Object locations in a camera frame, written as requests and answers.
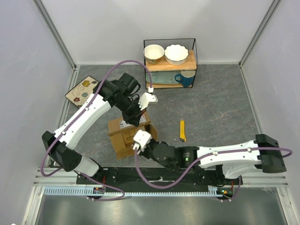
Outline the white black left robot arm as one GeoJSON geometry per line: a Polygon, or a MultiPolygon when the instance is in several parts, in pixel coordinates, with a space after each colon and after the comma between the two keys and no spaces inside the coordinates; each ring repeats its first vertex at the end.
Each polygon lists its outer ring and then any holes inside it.
{"type": "Polygon", "coordinates": [[[127,124],[139,126],[140,118],[145,112],[139,105],[137,92],[140,87],[139,82],[127,73],[118,80],[99,83],[83,106],[62,127],[53,133],[44,132],[42,141],[47,155],[66,172],[84,173],[92,184],[99,184],[103,179],[100,166],[74,148],[94,122],[112,107],[117,107],[122,112],[127,124]]]}

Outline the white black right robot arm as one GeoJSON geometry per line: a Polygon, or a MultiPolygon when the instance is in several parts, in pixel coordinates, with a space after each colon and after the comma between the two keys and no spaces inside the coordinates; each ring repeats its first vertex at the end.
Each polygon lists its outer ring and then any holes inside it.
{"type": "Polygon", "coordinates": [[[248,142],[221,147],[175,147],[151,139],[138,154],[170,170],[184,171],[193,165],[194,169],[199,167],[204,171],[220,166],[221,169],[215,172],[214,177],[222,185],[258,170],[263,173],[286,172],[277,140],[265,134],[258,134],[248,142]]]}

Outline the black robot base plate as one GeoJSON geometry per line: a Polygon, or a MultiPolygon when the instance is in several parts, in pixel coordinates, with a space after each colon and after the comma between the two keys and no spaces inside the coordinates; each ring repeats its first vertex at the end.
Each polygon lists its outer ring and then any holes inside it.
{"type": "MultiPolygon", "coordinates": [[[[162,167],[141,167],[140,170],[150,183],[158,186],[172,184],[183,174],[183,171],[172,171],[162,167]]],[[[139,176],[135,167],[102,168],[92,179],[118,189],[125,184],[130,184],[130,186],[134,184],[138,186],[146,184],[139,176]]],[[[194,166],[178,184],[194,184],[221,188],[223,186],[242,185],[243,181],[242,178],[226,179],[221,172],[221,166],[208,170],[194,166]]]]}

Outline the brown cardboard express box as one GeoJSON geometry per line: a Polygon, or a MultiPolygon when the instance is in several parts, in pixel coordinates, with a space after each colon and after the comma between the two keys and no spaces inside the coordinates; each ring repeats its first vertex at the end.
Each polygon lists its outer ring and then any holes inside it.
{"type": "Polygon", "coordinates": [[[158,140],[158,132],[151,124],[147,112],[142,115],[138,127],[127,124],[122,117],[108,122],[108,136],[115,150],[117,160],[134,155],[131,145],[138,130],[147,131],[156,141],[158,140]]]}

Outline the yellow utility knife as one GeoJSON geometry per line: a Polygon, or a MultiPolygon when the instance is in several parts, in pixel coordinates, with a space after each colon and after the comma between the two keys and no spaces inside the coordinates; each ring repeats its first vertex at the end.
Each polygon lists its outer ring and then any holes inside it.
{"type": "Polygon", "coordinates": [[[180,140],[182,142],[185,142],[186,136],[185,136],[185,121],[184,120],[180,120],[180,140]]]}

